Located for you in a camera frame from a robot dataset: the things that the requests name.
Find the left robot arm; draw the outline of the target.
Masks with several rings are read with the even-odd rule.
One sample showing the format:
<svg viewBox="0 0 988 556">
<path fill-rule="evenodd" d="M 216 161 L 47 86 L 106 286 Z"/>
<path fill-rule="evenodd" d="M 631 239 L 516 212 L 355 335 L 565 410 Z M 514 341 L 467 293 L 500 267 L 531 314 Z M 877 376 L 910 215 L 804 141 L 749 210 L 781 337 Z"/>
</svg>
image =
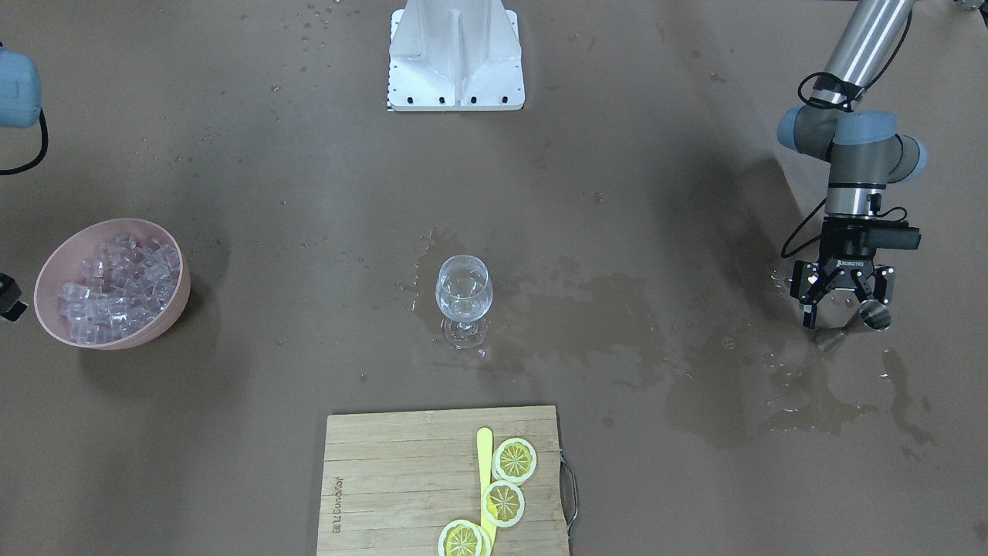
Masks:
<svg viewBox="0 0 988 556">
<path fill-rule="evenodd" d="M 802 81 L 800 105 L 777 127 L 786 148 L 829 166 L 827 193 L 813 208 L 821 215 L 813 261 L 795 261 L 790 286 L 802 324 L 815 327 L 819 303 L 834 291 L 862 303 L 887 305 L 895 271 L 878 265 L 883 249 L 911 251 L 920 246 L 920 229 L 906 215 L 898 219 L 883 207 L 890 185 L 918 177 L 928 161 L 924 144 L 900 133 L 888 110 L 861 110 L 860 102 L 895 59 L 912 22 L 912 1 L 861 1 L 837 41 L 826 66 Z"/>
</svg>

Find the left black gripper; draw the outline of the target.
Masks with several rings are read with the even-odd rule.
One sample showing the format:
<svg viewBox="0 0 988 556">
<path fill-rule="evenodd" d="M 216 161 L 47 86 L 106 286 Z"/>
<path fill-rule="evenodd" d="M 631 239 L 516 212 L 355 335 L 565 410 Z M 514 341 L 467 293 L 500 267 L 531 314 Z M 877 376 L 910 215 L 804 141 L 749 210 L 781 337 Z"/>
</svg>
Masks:
<svg viewBox="0 0 988 556">
<path fill-rule="evenodd" d="M 820 300 L 835 290 L 850 291 L 858 302 L 875 300 L 888 306 L 893 299 L 895 270 L 875 263 L 880 249 L 864 251 L 850 244 L 850 232 L 860 226 L 896 226 L 886 219 L 825 218 L 818 237 L 818 257 L 795 261 L 790 296 L 802 307 L 802 325 L 817 327 Z"/>
</svg>

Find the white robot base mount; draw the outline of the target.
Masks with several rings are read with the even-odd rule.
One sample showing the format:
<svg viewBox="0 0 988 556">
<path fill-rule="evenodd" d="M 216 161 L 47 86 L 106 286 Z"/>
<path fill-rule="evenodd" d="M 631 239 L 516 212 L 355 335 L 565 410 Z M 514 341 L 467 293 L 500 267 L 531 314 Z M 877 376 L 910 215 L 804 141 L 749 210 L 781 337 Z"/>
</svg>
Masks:
<svg viewBox="0 0 988 556">
<path fill-rule="evenodd" d="M 408 1 L 389 25 L 386 106 L 395 112 L 521 110 L 519 18 L 501 1 Z"/>
</svg>

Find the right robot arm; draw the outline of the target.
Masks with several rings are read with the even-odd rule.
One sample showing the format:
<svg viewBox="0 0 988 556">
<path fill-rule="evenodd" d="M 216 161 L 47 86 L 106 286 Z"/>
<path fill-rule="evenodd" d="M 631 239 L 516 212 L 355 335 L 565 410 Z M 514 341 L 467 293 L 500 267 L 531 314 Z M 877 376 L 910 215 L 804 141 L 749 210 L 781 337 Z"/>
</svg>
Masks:
<svg viewBox="0 0 988 556">
<path fill-rule="evenodd" d="M 31 56 L 1 46 L 1 127 L 3 129 L 40 129 L 40 148 L 31 161 L 1 171 L 11 176 L 29 171 L 45 159 L 49 150 L 49 127 L 42 108 L 40 73 Z"/>
</svg>

